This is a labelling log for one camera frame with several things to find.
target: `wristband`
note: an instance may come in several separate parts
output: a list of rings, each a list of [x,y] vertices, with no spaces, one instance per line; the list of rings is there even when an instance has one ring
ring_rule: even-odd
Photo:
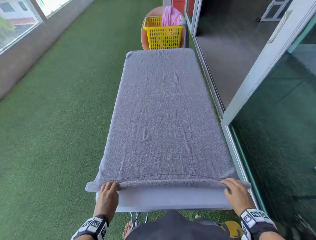
[[[259,240],[264,232],[279,233],[274,222],[261,210],[247,209],[240,218],[244,232],[242,240]]]
[[[72,236],[71,240],[75,240],[82,235],[90,235],[94,240],[103,240],[108,227],[109,221],[107,217],[105,215],[99,214],[86,220],[86,222]]]

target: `artificial grass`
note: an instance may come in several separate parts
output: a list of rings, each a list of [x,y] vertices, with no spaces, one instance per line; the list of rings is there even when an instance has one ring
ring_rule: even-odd
[[[1,100],[1,239],[70,239],[91,217],[94,194],[84,187],[103,155],[125,55],[142,49],[143,19],[161,4],[95,0]],[[107,238],[121,239],[128,220],[116,214]]]

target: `yellow laundry basket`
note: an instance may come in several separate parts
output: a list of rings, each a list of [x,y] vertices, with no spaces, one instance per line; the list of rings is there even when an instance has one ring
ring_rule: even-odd
[[[180,48],[183,26],[161,26],[161,16],[146,17],[144,29],[147,31],[149,49]]]

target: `pink fabric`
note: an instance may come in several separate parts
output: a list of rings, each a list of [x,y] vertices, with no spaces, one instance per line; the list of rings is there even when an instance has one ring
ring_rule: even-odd
[[[165,13],[162,15],[161,26],[178,26],[181,22],[182,13],[173,6],[167,6]]]

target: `bare foot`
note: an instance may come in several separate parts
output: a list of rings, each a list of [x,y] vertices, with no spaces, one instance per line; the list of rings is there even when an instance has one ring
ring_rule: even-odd
[[[127,238],[127,236],[131,233],[132,231],[132,223],[131,221],[129,221],[128,223],[126,223],[124,232],[123,232],[123,240],[125,240]]]

